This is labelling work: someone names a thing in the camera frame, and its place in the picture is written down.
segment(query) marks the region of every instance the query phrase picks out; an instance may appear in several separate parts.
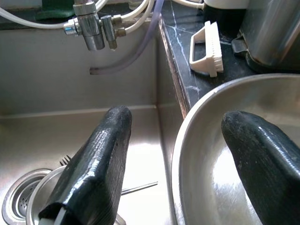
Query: stainless steel bowl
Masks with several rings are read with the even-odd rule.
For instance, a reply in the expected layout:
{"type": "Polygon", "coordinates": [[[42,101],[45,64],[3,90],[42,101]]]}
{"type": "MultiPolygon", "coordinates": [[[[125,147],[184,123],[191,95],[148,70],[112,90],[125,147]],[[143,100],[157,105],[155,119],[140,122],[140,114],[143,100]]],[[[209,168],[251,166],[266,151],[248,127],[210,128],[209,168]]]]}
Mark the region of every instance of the stainless steel bowl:
{"type": "MultiPolygon", "coordinates": [[[[45,206],[51,192],[53,191],[61,173],[64,171],[66,166],[61,166],[49,174],[47,174],[36,186],[33,191],[26,210],[26,224],[27,225],[38,225],[39,223],[39,212],[45,206]]],[[[114,225],[126,225],[123,218],[117,215],[114,225]]]]}
{"type": "Polygon", "coordinates": [[[178,133],[172,194],[179,225],[260,225],[223,139],[231,110],[255,113],[300,146],[300,76],[257,75],[225,83],[201,98],[178,133]]]}

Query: white scrub brush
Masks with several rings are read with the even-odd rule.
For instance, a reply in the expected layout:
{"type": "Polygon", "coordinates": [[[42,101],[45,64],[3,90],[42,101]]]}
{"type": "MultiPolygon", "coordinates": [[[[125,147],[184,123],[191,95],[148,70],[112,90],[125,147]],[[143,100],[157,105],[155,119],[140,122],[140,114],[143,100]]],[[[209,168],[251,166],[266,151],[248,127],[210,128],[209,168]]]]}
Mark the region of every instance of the white scrub brush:
{"type": "Polygon", "coordinates": [[[191,37],[189,64],[196,72],[207,72],[210,77],[216,77],[217,72],[223,72],[222,51],[216,22],[205,22],[204,27],[191,37]],[[194,61],[195,43],[205,42],[206,56],[194,61]]]}

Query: black marble countertop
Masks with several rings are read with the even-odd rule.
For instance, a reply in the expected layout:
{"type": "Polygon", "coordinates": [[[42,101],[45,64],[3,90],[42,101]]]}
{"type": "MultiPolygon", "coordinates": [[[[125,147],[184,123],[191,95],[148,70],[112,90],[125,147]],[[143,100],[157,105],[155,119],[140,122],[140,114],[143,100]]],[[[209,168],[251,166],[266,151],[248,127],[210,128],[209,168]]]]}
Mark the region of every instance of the black marble countertop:
{"type": "MultiPolygon", "coordinates": [[[[191,36],[204,26],[203,11],[179,5],[173,1],[165,1],[162,16],[167,30],[175,65],[185,92],[189,109],[206,93],[215,87],[245,76],[254,75],[246,61],[233,55],[232,37],[220,33],[224,72],[210,78],[207,74],[199,74],[189,67],[189,49],[191,36]]],[[[195,45],[195,59],[205,56],[205,44],[195,45]]]]}

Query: sink drain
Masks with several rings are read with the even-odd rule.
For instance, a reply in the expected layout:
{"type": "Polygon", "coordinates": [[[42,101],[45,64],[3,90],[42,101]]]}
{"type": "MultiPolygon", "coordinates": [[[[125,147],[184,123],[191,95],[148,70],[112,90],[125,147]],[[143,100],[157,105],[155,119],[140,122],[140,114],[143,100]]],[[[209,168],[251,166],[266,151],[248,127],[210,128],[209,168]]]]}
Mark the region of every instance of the sink drain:
{"type": "Polygon", "coordinates": [[[38,183],[50,172],[51,170],[47,169],[34,170],[12,185],[2,205],[3,218],[9,225],[26,224],[26,209],[30,196],[38,183]]]}

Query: stainless steel sink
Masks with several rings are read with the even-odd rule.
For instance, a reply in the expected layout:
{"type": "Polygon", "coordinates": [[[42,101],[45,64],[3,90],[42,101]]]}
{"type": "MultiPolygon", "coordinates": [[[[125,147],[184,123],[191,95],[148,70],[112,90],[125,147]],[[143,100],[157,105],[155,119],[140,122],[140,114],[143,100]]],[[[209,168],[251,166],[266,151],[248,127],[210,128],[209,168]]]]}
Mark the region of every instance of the stainless steel sink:
{"type": "MultiPolygon", "coordinates": [[[[115,74],[89,74],[92,66],[124,60],[147,26],[120,38],[116,52],[89,52],[83,39],[61,30],[0,31],[0,203],[23,175],[53,170],[72,157],[109,107],[127,105],[133,126],[123,187],[158,185],[122,196],[118,213],[129,225],[173,224],[170,163],[182,115],[162,22],[134,64],[115,74]]],[[[20,206],[22,197],[15,199],[20,206]]],[[[16,202],[8,210],[24,224],[16,202]]]]}

